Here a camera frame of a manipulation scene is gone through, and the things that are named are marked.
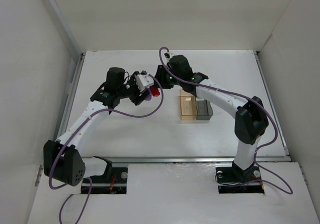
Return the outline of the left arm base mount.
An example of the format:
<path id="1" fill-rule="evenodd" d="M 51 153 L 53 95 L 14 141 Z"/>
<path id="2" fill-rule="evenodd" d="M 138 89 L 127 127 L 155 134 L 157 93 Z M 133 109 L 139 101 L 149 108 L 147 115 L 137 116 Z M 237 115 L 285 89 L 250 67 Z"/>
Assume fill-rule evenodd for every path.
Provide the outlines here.
<path id="1" fill-rule="evenodd" d="M 81 194 L 126 194 L 128 167 L 113 167 L 110 174 L 105 176 L 91 176 L 90 181 L 85 178 L 81 184 Z"/>

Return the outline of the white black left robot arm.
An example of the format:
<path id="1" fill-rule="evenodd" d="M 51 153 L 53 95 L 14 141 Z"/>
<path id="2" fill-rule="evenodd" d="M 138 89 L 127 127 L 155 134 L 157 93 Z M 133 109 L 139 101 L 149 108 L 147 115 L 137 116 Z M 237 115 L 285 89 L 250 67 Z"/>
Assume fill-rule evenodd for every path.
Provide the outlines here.
<path id="1" fill-rule="evenodd" d="M 58 189 L 53 180 L 76 186 L 82 179 L 110 178 L 112 162 L 99 156 L 83 158 L 83 148 L 89 144 L 94 130 L 110 114 L 118 113 L 116 106 L 122 99 L 130 99 L 139 105 L 150 95 L 149 88 L 154 83 L 153 77 L 146 72 L 134 72 L 126 79 L 124 69 L 112 67 L 108 70 L 106 81 L 90 97 L 77 121 L 55 141 L 49 140 L 43 147 L 43 170 L 51 189 Z"/>

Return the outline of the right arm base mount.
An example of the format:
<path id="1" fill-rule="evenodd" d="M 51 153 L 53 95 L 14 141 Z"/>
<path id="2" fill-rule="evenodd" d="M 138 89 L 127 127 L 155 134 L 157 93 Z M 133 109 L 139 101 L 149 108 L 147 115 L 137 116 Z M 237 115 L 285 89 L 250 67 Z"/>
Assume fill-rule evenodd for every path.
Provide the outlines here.
<path id="1" fill-rule="evenodd" d="M 257 166 L 243 176 L 238 175 L 231 166 L 216 167 L 215 170 L 219 194 L 265 193 L 263 183 L 260 181 L 260 169 Z"/>

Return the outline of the red lego brick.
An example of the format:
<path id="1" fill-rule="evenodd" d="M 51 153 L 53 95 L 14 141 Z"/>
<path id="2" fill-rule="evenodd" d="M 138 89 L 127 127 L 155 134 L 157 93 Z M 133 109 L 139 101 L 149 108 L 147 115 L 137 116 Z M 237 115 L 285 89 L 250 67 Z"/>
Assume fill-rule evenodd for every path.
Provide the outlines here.
<path id="1" fill-rule="evenodd" d="M 161 92 L 158 88 L 154 88 L 154 87 L 150 87 L 150 94 L 153 96 L 153 97 L 158 97 L 161 95 Z"/>

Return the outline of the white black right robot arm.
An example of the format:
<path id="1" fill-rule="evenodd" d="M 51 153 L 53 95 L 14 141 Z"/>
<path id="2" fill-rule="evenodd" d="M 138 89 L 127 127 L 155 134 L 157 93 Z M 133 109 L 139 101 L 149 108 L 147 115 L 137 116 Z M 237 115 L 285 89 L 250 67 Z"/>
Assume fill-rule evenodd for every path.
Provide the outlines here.
<path id="1" fill-rule="evenodd" d="M 235 120 L 238 149 L 232 170 L 240 178 L 247 176 L 253 169 L 257 144 L 269 124 L 261 99 L 238 96 L 222 89 L 207 75 L 194 72 L 183 55 L 171 57 L 166 65 L 158 65 L 155 77 L 156 87 L 171 89 L 178 85 L 185 92 L 218 106 Z"/>

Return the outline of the purple lego piece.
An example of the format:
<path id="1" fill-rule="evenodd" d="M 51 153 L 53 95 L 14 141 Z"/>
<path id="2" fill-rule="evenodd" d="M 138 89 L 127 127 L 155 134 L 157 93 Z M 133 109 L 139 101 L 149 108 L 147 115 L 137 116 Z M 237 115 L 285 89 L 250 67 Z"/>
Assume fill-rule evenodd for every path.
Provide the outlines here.
<path id="1" fill-rule="evenodd" d="M 145 100 L 146 100 L 146 101 L 150 101 L 151 98 L 152 98 L 152 96 L 149 95 L 149 96 L 147 96 L 147 97 L 145 98 Z"/>

